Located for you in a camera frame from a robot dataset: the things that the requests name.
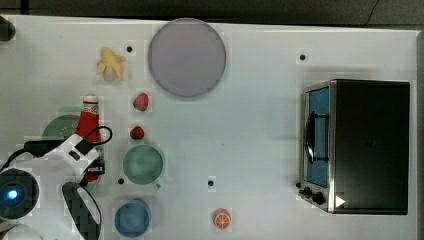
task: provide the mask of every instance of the ketchup bottle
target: ketchup bottle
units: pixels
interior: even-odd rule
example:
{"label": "ketchup bottle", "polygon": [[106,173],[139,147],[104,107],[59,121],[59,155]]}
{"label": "ketchup bottle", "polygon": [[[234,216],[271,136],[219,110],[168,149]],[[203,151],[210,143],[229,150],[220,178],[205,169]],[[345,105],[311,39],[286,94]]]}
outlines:
{"label": "ketchup bottle", "polygon": [[[85,96],[83,99],[80,119],[78,121],[78,126],[75,133],[85,138],[88,142],[98,143],[102,141],[100,131],[96,130],[92,132],[97,127],[99,127],[99,100],[96,95],[90,94]],[[102,161],[103,148],[101,146],[97,146],[96,148],[100,152],[100,156],[96,160],[98,160],[98,162],[104,163],[104,161]],[[87,182],[95,181],[98,178],[99,175],[95,173],[88,173],[85,177]]]}

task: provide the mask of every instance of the white tabletop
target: white tabletop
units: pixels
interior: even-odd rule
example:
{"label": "white tabletop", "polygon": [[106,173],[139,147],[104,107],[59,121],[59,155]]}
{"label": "white tabletop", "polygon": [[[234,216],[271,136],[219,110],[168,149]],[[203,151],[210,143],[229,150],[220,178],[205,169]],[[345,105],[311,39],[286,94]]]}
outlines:
{"label": "white tabletop", "polygon": [[[416,239],[417,32],[211,24],[226,46],[226,70],[209,94],[187,101],[162,90],[147,66],[150,40],[165,22],[8,18],[17,35],[0,43],[0,160],[39,139],[55,117],[78,111],[84,95],[98,95],[103,124],[114,132],[105,146],[107,173],[94,191],[104,239],[120,239],[114,214],[134,197],[153,215],[139,239]],[[127,57],[124,81],[96,75],[102,47]],[[297,196],[300,94],[334,78],[410,81],[407,216],[330,215]],[[143,113],[132,107],[141,92],[152,100]],[[122,170],[125,152],[139,144],[129,138],[135,125],[146,131],[142,142],[165,154],[157,192],[130,183]],[[212,191],[209,176],[216,178]],[[213,227],[217,208],[232,212],[227,231]]]}

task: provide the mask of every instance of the black toaster oven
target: black toaster oven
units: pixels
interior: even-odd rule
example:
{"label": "black toaster oven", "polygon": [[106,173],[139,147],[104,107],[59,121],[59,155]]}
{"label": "black toaster oven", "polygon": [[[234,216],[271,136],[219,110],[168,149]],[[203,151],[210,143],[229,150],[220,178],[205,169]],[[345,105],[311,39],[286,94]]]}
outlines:
{"label": "black toaster oven", "polygon": [[406,215],[409,101],[408,82],[305,89],[300,196],[335,214]]}

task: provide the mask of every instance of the blue cup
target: blue cup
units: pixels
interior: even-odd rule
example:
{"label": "blue cup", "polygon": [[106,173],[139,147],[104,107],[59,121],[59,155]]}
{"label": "blue cup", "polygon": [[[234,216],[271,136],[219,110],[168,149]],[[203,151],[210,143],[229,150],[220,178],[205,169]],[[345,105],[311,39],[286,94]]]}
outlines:
{"label": "blue cup", "polygon": [[115,227],[125,237],[135,238],[146,232],[151,222],[151,211],[141,199],[123,205],[115,215]]}

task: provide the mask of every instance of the toy orange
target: toy orange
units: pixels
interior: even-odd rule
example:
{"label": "toy orange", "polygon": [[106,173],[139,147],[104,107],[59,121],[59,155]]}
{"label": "toy orange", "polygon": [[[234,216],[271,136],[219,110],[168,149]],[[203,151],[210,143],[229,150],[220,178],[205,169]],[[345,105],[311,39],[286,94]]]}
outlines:
{"label": "toy orange", "polygon": [[213,214],[213,223],[215,224],[215,227],[217,227],[220,230],[224,230],[230,226],[231,223],[231,215],[230,213],[225,209],[218,209]]}

